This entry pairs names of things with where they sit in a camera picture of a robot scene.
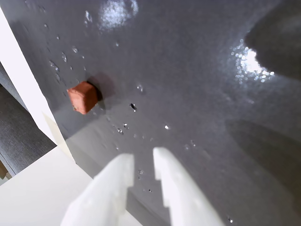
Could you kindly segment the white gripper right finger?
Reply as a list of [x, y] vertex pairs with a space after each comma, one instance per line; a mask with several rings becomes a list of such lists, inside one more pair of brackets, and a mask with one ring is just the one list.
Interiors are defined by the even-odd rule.
[[164, 207], [172, 226], [222, 226], [217, 211], [177, 158], [164, 147], [153, 148], [155, 179], [161, 182]]

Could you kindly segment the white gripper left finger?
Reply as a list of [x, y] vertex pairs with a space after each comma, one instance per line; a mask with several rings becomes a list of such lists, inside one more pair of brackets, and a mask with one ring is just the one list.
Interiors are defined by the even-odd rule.
[[133, 154], [110, 161], [70, 203], [62, 226], [129, 226], [134, 220], [126, 211], [127, 192], [134, 185]]

